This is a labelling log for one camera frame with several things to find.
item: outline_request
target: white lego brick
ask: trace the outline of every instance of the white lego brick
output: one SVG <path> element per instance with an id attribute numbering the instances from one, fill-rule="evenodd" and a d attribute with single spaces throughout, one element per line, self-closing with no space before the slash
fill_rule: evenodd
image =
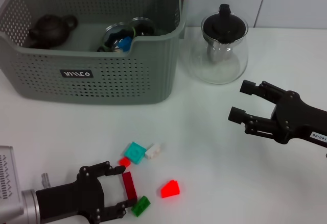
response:
<path id="1" fill-rule="evenodd" d="M 145 153 L 145 157 L 147 159 L 153 159 L 155 157 L 157 157 L 161 152 L 161 147 L 159 144 L 154 144 L 152 147 L 150 147 L 146 153 Z"/>

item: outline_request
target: dark teapot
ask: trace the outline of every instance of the dark teapot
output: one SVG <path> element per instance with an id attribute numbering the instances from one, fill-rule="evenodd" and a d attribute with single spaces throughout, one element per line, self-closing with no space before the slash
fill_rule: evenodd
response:
<path id="1" fill-rule="evenodd" d="M 35 27 L 29 30 L 31 39 L 36 40 L 38 45 L 55 47 L 63 44 L 70 31 L 78 25 L 76 17 L 64 16 L 60 18 L 54 15 L 45 15 L 40 18 Z"/>

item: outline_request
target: red lego brick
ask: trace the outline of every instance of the red lego brick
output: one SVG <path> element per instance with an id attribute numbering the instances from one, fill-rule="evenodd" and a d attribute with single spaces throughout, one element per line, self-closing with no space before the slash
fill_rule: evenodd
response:
<path id="1" fill-rule="evenodd" d="M 119 162 L 119 165 L 123 165 L 126 168 L 131 164 L 131 161 L 127 157 L 123 157 Z"/>
<path id="2" fill-rule="evenodd" d="M 179 195 L 179 193 L 180 191 L 179 191 L 178 182 L 174 180 L 171 180 L 169 183 L 167 183 L 167 185 L 165 185 L 161 189 L 162 198 Z"/>
<path id="3" fill-rule="evenodd" d="M 133 200 L 137 198 L 131 172 L 123 173 L 122 176 L 128 200 Z"/>

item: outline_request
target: glass jar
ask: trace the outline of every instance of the glass jar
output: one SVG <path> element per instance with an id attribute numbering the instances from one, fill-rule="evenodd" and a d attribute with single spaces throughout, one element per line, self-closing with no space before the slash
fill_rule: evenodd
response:
<path id="1" fill-rule="evenodd" d="M 229 5 L 221 5 L 202 21 L 201 29 L 191 55 L 193 73 L 212 84 L 238 79 L 248 62 L 247 22 L 231 14 Z"/>

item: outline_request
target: blue object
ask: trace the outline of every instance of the blue object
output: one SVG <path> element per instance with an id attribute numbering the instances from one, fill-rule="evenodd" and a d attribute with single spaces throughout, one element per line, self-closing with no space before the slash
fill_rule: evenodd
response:
<path id="1" fill-rule="evenodd" d="M 118 48 L 121 48 L 123 52 L 127 52 L 131 48 L 131 44 L 132 44 L 132 38 L 126 37 L 125 39 L 122 39 L 117 46 Z"/>
<path id="2" fill-rule="evenodd" d="M 135 142 L 128 147 L 124 156 L 129 158 L 134 164 L 139 164 L 147 150 Z"/>

